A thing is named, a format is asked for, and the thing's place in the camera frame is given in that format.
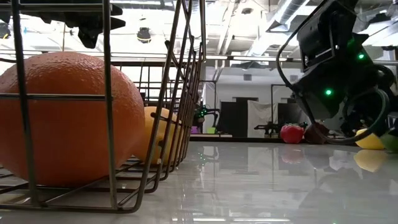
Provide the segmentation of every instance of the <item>glossy floor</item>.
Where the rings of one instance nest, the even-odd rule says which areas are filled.
[[[398,223],[398,159],[358,151],[191,142],[178,171],[136,213],[1,211],[0,224]]]

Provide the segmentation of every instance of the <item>wall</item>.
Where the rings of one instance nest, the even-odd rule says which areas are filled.
[[[216,108],[220,108],[221,101],[233,102],[234,97],[256,97],[260,103],[271,103],[271,84],[270,85],[220,85],[216,86]],[[284,86],[274,86],[274,103],[280,103],[281,98],[288,98],[292,91]],[[209,108],[214,108],[215,91],[212,83],[205,85],[203,103]],[[213,116],[206,116],[203,124],[203,132],[213,125]]]

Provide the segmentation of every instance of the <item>white curtain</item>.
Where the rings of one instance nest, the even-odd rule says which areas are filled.
[[[274,122],[278,122],[277,103],[274,103]],[[264,130],[254,130],[257,125],[271,121],[271,104],[262,104],[248,100],[248,138],[263,138]]]

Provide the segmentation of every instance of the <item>wire basket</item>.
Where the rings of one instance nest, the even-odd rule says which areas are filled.
[[[177,32],[178,16],[181,6],[185,14],[185,28],[182,40],[182,51],[179,59],[174,55],[174,42]],[[22,35],[14,33],[17,79],[19,94],[0,93],[1,100],[18,100],[21,102],[22,122],[24,125],[24,139],[27,153],[27,167],[29,181],[14,177],[3,167],[0,167],[0,209],[11,210],[48,210],[64,212],[101,212],[101,213],[132,213],[136,212],[142,203],[144,194],[155,192],[161,180],[167,179],[170,172],[184,160],[187,155],[190,130],[193,119],[193,112],[197,99],[197,90],[200,78],[200,68],[203,59],[206,57],[205,47],[205,1],[200,0],[201,14],[201,44],[198,52],[194,51],[194,36],[190,31],[190,18],[192,13],[192,0],[189,0],[188,7],[185,0],[177,0],[175,15],[170,40],[166,41],[168,49],[162,82],[160,86],[159,99],[156,101],[156,112],[154,125],[150,136],[148,151],[145,161],[138,161],[132,157],[121,167],[115,167],[114,159],[114,133],[113,133],[113,106],[111,95],[111,46],[110,46],[110,12],[109,0],[102,4],[21,4],[19,0],[11,0],[11,4],[0,4],[0,11],[11,11],[14,22],[14,30],[21,30],[20,11],[102,11],[103,12],[103,34],[104,34],[104,67],[105,67],[105,94],[104,95],[61,95],[61,94],[27,94],[25,86],[24,53],[22,46]],[[187,39],[190,39],[190,50],[188,61],[183,63],[183,54]],[[174,82],[168,81],[169,70],[172,64],[177,68]],[[163,106],[175,111],[177,104],[178,84],[182,83],[182,94],[178,102],[177,121],[172,121],[172,113],[168,117],[162,117],[160,112]],[[171,96],[166,96],[166,89],[173,87]],[[48,187],[37,185],[34,170],[33,142],[30,131],[28,101],[29,100],[69,100],[69,101],[103,101],[106,103],[106,119],[109,150],[109,175],[94,182],[77,188]],[[166,122],[164,140],[161,141],[160,164],[151,167],[151,160],[155,150],[155,137],[159,122]],[[174,149],[180,149],[175,153],[174,162],[167,166],[163,165],[165,159],[165,146],[167,145],[170,126],[174,123],[180,126],[181,131],[174,131],[171,142],[169,161],[174,154]],[[5,195],[15,194],[9,200],[4,200]],[[95,202],[87,202],[86,195],[96,195]],[[107,204],[103,207],[97,205],[98,201]]]

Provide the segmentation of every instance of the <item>green led light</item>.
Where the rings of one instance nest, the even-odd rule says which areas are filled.
[[[333,91],[332,91],[331,89],[325,90],[325,95],[326,95],[326,96],[330,96],[330,95],[332,95],[332,94],[333,94]]]

